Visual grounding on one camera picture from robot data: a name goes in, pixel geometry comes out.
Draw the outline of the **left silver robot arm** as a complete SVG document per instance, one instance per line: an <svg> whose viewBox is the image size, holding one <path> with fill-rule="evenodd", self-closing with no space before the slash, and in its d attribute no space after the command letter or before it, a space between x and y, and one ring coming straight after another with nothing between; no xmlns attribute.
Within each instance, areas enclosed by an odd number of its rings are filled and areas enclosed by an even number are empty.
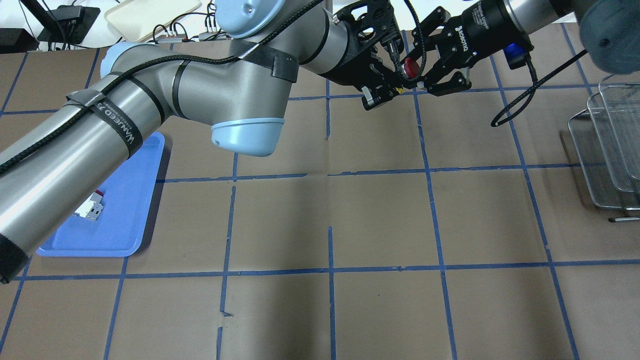
<svg viewBox="0 0 640 360"><path fill-rule="evenodd" d="M98 82L67 94L2 151L2 284L171 116L210 126L224 150L267 157L299 68L356 87L368 110L402 88L398 71L364 56L382 43L397 62L403 50L388 0L359 0L335 14L320 0L217 0L215 10L231 37L226 57L114 44Z"/></svg>

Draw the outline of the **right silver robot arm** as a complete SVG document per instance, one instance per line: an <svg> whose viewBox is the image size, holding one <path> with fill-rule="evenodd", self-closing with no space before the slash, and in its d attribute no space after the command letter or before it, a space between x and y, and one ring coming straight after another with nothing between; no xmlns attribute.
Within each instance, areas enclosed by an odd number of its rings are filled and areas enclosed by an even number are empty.
<svg viewBox="0 0 640 360"><path fill-rule="evenodd" d="M627 75L639 70L640 3L637 0L478 0L451 16L437 7L413 30L413 50L401 61L412 85L435 96L472 87L469 71L505 52L521 68L533 50L530 35L569 15L582 47L599 70Z"/></svg>

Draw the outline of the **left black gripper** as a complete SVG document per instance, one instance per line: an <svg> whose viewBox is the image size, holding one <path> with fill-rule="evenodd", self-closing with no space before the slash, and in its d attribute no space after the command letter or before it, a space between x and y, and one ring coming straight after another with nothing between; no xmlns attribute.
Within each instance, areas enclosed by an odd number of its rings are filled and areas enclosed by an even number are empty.
<svg viewBox="0 0 640 360"><path fill-rule="evenodd" d="M378 44L393 66L386 66L379 58ZM339 9L329 19L324 48L336 51L337 61L320 76L335 84L361 88L364 110L373 110L400 95L399 76L406 75L405 44L390 1L359 0Z"/></svg>

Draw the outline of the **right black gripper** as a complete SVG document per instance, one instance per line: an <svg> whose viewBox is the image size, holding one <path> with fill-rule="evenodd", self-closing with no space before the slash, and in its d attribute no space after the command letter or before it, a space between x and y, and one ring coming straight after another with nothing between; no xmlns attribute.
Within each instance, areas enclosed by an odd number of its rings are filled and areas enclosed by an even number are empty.
<svg viewBox="0 0 640 360"><path fill-rule="evenodd" d="M515 43L515 24L503 0L480 0L457 16L437 7L412 35L413 59L430 51L439 55L432 68L420 75L418 86L440 97L470 89L471 80L462 69L471 69Z"/></svg>

